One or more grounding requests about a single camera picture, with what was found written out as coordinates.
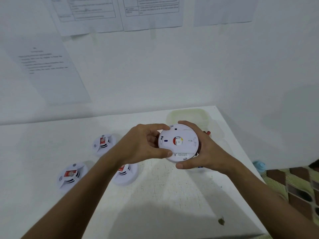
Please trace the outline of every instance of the forearm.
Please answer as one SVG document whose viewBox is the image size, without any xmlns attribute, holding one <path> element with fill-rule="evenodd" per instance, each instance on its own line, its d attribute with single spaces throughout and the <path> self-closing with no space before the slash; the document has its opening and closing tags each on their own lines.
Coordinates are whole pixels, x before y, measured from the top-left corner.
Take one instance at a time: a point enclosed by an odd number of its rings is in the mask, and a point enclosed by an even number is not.
<svg viewBox="0 0 319 239">
<path fill-rule="evenodd" d="M 241 162 L 235 161 L 227 175 L 273 236 L 318 238 L 319 227 L 280 198 Z"/>
<path fill-rule="evenodd" d="M 81 238 L 118 169 L 115 161 L 112 153 L 105 154 L 22 239 Z"/>
</svg>

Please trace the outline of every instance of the hand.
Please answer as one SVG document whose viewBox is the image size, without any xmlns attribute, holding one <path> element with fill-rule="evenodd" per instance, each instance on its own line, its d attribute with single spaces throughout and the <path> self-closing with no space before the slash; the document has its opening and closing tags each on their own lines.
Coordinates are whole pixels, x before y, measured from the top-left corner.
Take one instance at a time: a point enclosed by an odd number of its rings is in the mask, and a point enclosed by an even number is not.
<svg viewBox="0 0 319 239">
<path fill-rule="evenodd" d="M 167 158 L 172 156 L 169 149 L 158 148 L 158 130 L 169 130 L 165 124 L 138 124 L 113 147 L 110 153 L 118 158 L 118 165 L 137 163 L 150 158 Z"/>
<path fill-rule="evenodd" d="M 216 170 L 221 173 L 226 173 L 229 166 L 232 165 L 236 159 L 229 155 L 225 150 L 218 146 L 205 132 L 203 132 L 197 125 L 188 121 L 179 121 L 179 124 L 189 126 L 197 134 L 199 140 L 199 147 L 197 157 L 178 162 L 176 168 L 178 169 L 192 169 L 196 167 L 205 167 Z"/>
</svg>

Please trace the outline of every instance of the person's left hand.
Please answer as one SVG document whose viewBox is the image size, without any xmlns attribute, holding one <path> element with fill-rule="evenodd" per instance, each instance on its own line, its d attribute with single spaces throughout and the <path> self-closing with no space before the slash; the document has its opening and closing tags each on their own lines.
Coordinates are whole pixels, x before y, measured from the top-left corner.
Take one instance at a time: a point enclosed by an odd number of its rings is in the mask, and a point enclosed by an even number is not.
<svg viewBox="0 0 319 239">
<path fill-rule="evenodd" d="M 113 147 L 109 152 L 118 158 L 118 165 L 137 163 L 150 158 L 167 158 L 172 156 L 169 149 L 158 148 L 158 130 L 169 130 L 166 124 L 138 124 Z"/>
</svg>

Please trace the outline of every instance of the white wall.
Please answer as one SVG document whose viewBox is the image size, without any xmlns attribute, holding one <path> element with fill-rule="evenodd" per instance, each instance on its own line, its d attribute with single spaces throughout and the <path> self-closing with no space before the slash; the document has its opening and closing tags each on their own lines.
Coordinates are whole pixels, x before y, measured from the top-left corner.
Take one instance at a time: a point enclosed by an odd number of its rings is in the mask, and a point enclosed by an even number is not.
<svg viewBox="0 0 319 239">
<path fill-rule="evenodd" d="M 92 103 L 46 106 L 0 50 L 0 124 L 217 105 L 269 168 L 319 157 L 319 0 L 260 0 L 253 22 L 63 38 Z M 41 0 L 0 0 L 0 42 L 56 32 Z"/>
</svg>

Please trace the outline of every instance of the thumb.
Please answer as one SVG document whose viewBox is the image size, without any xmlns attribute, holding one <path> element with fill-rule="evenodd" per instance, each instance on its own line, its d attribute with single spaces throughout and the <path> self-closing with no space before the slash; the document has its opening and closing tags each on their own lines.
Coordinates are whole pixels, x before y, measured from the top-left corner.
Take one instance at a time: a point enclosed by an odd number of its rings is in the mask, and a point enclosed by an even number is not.
<svg viewBox="0 0 319 239">
<path fill-rule="evenodd" d="M 178 162 L 176 164 L 176 168 L 177 169 L 192 169 L 195 167 L 198 167 L 199 165 L 197 165 L 196 160 L 194 159 L 188 159 L 182 162 Z"/>
<path fill-rule="evenodd" d="M 151 148 L 152 158 L 168 158 L 173 155 L 173 152 L 165 148 Z"/>
</svg>

